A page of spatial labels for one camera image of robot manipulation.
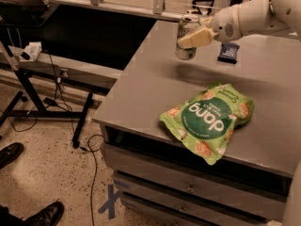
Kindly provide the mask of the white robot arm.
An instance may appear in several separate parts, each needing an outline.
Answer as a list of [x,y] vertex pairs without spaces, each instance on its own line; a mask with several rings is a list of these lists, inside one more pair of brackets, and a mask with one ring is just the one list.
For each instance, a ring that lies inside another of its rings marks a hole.
[[178,39],[181,48],[229,42],[253,34],[275,35],[286,29],[301,34],[301,0],[250,0],[222,8]]

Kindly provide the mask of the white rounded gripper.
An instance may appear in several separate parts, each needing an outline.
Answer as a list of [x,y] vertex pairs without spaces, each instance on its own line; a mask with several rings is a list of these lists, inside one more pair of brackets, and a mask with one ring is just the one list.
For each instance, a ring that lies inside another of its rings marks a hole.
[[264,31],[271,21],[270,0],[251,0],[223,8],[213,17],[201,18],[201,27],[184,31],[177,43],[182,49],[188,49],[207,46],[214,39],[222,42],[239,40]]

